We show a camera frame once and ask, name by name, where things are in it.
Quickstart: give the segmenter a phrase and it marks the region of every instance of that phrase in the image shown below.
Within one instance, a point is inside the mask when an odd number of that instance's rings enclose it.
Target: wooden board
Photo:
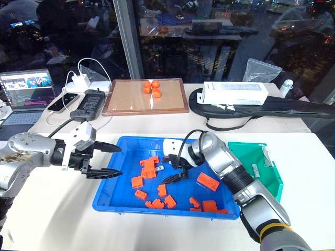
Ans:
[[[142,89],[147,79],[113,80],[102,115],[147,115],[189,111],[181,78],[156,80],[160,84],[160,98],[143,93]]]

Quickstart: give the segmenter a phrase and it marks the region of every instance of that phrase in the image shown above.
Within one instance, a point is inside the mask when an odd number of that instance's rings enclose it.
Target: orange toy piece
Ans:
[[[158,88],[159,87],[159,82],[157,80],[154,80],[151,82],[151,87],[152,88]]]
[[[151,201],[146,201],[144,204],[145,204],[148,208],[156,209],[156,208],[152,205]]]
[[[147,197],[148,197],[147,193],[146,193],[146,192],[143,192],[143,191],[141,191],[141,190],[136,190],[136,192],[135,192],[135,196],[136,196],[137,198],[141,199],[141,200],[146,200]]]
[[[140,188],[140,187],[143,187],[143,179],[142,179],[142,176],[132,177],[132,178],[131,178],[131,187],[132,187],[132,188]]]
[[[218,209],[218,213],[228,213],[227,209]]]
[[[146,82],[144,83],[144,86],[151,87],[150,81],[146,81]]]
[[[156,177],[155,164],[159,162],[158,156],[150,157],[140,161],[140,165],[144,166],[141,176],[145,179]]]
[[[164,202],[162,202],[160,199],[155,199],[152,202],[152,205],[156,208],[156,209],[163,209],[165,204]]]
[[[155,98],[160,98],[162,96],[162,93],[159,89],[152,89],[152,94]]]
[[[201,208],[190,208],[189,210],[194,212],[202,212]]]
[[[200,175],[197,178],[197,182],[204,185],[205,187],[208,187],[213,192],[218,189],[219,182],[217,180],[214,180],[213,178],[209,177],[208,175],[204,173],[200,173]]]
[[[204,200],[203,201],[203,209],[204,209],[204,212],[208,212],[208,213],[217,213],[218,212],[215,200]]]
[[[177,205],[177,203],[174,201],[171,195],[165,197],[164,202],[165,204],[167,204],[167,208],[169,209],[172,209]]]
[[[151,93],[151,86],[144,86],[143,93]]]
[[[159,185],[157,190],[158,190],[158,196],[165,197],[167,195],[165,184]]]
[[[208,213],[228,213],[227,209],[217,209],[215,200],[204,200],[203,209]]]
[[[194,206],[195,208],[199,208],[199,207],[200,207],[200,203],[199,203],[199,201],[197,201],[194,197],[190,197],[189,202],[190,202],[191,204],[193,204],[193,206]]]

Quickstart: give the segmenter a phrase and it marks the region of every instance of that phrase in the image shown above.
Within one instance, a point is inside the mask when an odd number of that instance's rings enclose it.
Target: plastic bag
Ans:
[[[82,64],[80,65],[80,71],[81,71],[81,73],[86,74],[88,76],[88,79],[90,80],[90,82],[94,82],[94,81],[109,81],[103,75],[100,75],[99,73],[91,70],[90,68],[85,67]]]
[[[243,82],[269,83],[274,80],[282,68],[256,59],[248,59]]]

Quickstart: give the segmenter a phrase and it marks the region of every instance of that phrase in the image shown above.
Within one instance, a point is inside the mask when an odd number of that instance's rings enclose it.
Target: laptop screen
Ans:
[[[0,73],[0,85],[13,110],[45,109],[55,98],[47,69]]]

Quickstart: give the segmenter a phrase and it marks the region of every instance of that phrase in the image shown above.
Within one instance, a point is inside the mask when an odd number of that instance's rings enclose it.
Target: robotic arm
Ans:
[[[91,169],[89,164],[94,149],[110,153],[121,151],[115,145],[95,141],[95,137],[96,130],[88,122],[72,130],[65,140],[51,139],[30,132],[12,136],[7,145],[0,149],[0,231],[15,196],[35,167],[72,167],[85,174],[86,178],[93,179],[121,175],[122,172],[114,169]]]
[[[261,251],[311,250],[289,227],[291,223],[284,208],[259,180],[247,173],[241,162],[213,133],[203,132],[192,144],[165,139],[163,149],[164,156],[175,168],[184,169],[184,173],[168,177],[163,183],[186,178],[188,169],[206,161],[233,193],[235,202],[241,207],[241,220],[250,237],[261,243]]]

